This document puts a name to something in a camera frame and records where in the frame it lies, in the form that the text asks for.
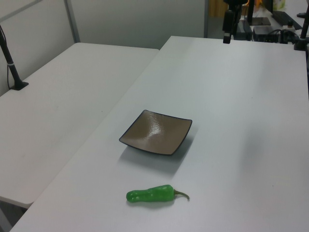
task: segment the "green pepper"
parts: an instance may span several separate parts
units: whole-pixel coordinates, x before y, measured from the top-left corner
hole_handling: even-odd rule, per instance
[[[183,195],[188,200],[189,196],[183,192],[178,192],[171,185],[162,185],[146,190],[133,190],[126,194],[128,202],[169,202],[173,201],[175,195]]]

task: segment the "black pole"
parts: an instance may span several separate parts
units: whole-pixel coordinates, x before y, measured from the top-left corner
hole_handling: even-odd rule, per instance
[[[20,80],[20,78],[19,78],[18,72],[16,70],[16,67],[14,65],[13,59],[11,57],[9,48],[7,46],[7,43],[6,43],[6,38],[5,38],[5,35],[4,35],[4,32],[3,32],[1,26],[0,26],[0,46],[1,46],[1,49],[2,49],[3,54],[5,56],[6,62],[8,64],[8,66],[9,66],[9,68],[10,68],[10,71],[12,73],[12,76],[14,78],[14,81],[15,81],[15,85],[11,89],[14,89],[14,90],[21,90],[21,89],[23,89],[25,86],[28,85],[28,83],[27,82],[22,82]]]
[[[250,25],[252,23],[253,10],[254,10],[254,0],[250,0],[249,6],[248,6],[248,14],[247,14],[247,21]]]
[[[303,29],[300,34],[299,40],[294,44],[294,50],[297,51],[306,51],[306,58],[308,58],[308,48],[307,48],[307,41],[306,41],[306,35],[308,31],[308,26],[309,26],[309,4],[307,7],[307,12],[305,16],[305,21],[303,25]]]

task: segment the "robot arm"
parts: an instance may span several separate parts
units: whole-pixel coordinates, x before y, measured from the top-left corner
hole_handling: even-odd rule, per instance
[[[228,4],[228,10],[225,12],[223,28],[223,43],[229,44],[231,36],[236,34],[237,24],[241,16],[241,8],[248,0],[224,0]]]

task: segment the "pepper stem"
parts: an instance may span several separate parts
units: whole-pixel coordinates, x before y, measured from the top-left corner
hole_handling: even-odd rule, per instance
[[[185,194],[183,192],[179,192],[175,189],[174,189],[174,195],[182,195],[182,196],[185,196],[188,200],[190,200],[190,197],[187,194]]]

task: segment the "brown plate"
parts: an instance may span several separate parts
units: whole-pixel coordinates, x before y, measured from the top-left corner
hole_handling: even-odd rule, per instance
[[[172,155],[187,136],[192,120],[144,110],[119,141],[160,155]]]

